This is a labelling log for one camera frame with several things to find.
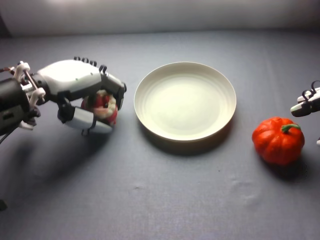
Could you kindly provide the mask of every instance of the white wall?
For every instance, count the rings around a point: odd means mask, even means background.
[[[286,28],[314,24],[320,0],[0,0],[14,36]]]

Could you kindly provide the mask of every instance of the empty plate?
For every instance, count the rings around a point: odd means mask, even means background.
[[[236,93],[217,70],[194,62],[176,62],[150,72],[139,84],[134,109],[154,134],[191,142],[221,130],[236,110]]]

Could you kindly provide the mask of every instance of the table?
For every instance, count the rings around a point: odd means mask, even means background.
[[[31,72],[74,56],[108,66],[127,93],[109,136],[82,137],[40,107],[33,132],[0,145],[3,240],[317,240],[320,235],[318,113],[290,108],[320,79],[320,34],[211,31],[0,40],[0,66]],[[237,94],[221,142],[192,154],[149,137],[134,93],[153,69],[172,62],[209,65]],[[288,117],[305,135],[295,176],[281,177],[254,151],[264,119]]]

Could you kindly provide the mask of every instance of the robotic hand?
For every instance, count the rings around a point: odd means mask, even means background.
[[[320,111],[320,87],[315,88],[315,83],[320,81],[314,81],[311,84],[311,90],[305,90],[302,95],[298,97],[298,104],[291,108],[291,114],[294,117],[303,117]]]
[[[36,105],[52,101],[58,105],[58,119],[82,133],[109,133],[112,127],[100,121],[94,113],[73,106],[71,101],[95,95],[104,90],[115,99],[120,110],[127,91],[126,85],[106,72],[107,67],[97,68],[96,61],[74,57],[50,64],[36,73],[29,74],[27,63],[5,67],[13,77],[0,81],[0,143],[17,127],[32,130],[35,117],[40,117]]]

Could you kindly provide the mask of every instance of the green stem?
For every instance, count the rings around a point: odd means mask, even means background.
[[[281,131],[282,131],[283,133],[287,133],[290,128],[296,128],[296,129],[301,130],[301,127],[300,127],[299,125],[297,125],[297,124],[288,124],[288,125],[283,125],[283,126],[281,127]]]

